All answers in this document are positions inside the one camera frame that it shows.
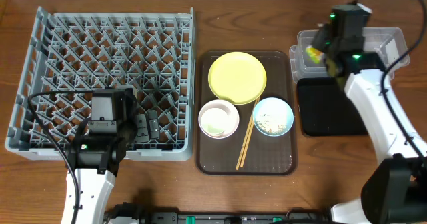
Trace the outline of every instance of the brown tray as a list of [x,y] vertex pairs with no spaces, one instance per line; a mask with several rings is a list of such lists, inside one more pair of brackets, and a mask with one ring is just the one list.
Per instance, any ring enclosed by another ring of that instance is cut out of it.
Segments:
[[[202,57],[199,65],[201,71],[197,73],[195,85],[199,91],[195,111],[197,114],[207,102],[217,99],[209,87],[207,75],[212,63],[229,52],[208,51]],[[279,51],[245,52],[260,60],[266,70],[267,85],[261,99],[277,97],[286,101],[292,108],[295,118],[289,58]],[[199,169],[208,175],[288,175],[295,170],[298,156],[294,121],[290,131],[280,137],[265,136],[254,128],[244,166],[236,171],[254,102],[236,107],[240,116],[239,127],[225,139],[208,137],[201,132],[198,124],[194,125],[197,135],[196,165]]]

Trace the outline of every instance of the gray drying rack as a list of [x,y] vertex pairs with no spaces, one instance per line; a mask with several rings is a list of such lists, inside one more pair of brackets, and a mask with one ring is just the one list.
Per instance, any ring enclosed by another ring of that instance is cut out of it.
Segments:
[[[195,19],[190,14],[56,13],[37,10],[6,149],[60,160],[27,107],[33,93],[132,87],[138,112],[156,110],[160,138],[135,141],[127,158],[185,161],[193,153]],[[87,95],[36,98],[37,113],[62,148],[91,115]]]

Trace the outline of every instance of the chopsticks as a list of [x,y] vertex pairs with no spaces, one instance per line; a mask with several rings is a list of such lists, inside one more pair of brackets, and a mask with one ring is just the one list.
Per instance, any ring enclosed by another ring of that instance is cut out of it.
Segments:
[[[260,97],[258,97],[255,100],[254,108],[258,104],[259,101],[260,101]],[[248,146],[249,146],[249,141],[251,139],[252,129],[254,128],[254,120],[252,119],[252,115],[253,115],[252,113],[254,112],[254,108],[252,109],[251,117],[250,117],[249,123],[248,123],[248,128],[246,129],[245,139],[243,140],[243,143],[242,143],[242,149],[240,150],[238,164],[236,165],[236,170],[239,169],[239,166],[243,167],[243,164],[245,163],[246,152],[248,151]]]

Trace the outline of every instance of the yellow plate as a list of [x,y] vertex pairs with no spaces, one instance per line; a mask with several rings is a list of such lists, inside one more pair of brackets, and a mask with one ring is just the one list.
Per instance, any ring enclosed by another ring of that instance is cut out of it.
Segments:
[[243,105],[261,95],[266,88],[267,75],[255,57],[232,52],[213,62],[208,81],[216,97],[234,105]]

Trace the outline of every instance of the wooden table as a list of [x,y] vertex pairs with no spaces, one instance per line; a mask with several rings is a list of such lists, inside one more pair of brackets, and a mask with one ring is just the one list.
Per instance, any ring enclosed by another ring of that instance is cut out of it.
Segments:
[[[4,143],[36,9],[48,12],[188,13],[197,19],[197,53],[212,49],[278,50],[288,54],[298,31],[328,21],[331,6],[349,0],[7,0],[0,24],[0,130]],[[398,26],[413,43],[421,11],[415,0],[363,0],[370,26]],[[394,90],[427,137],[427,42],[397,71]],[[376,168],[368,136],[304,137],[296,118],[298,168],[288,177],[207,176],[184,162],[121,163],[107,208],[124,201],[199,212],[286,212],[351,200]],[[58,223],[65,201],[60,161],[28,161],[0,147],[0,221]]]

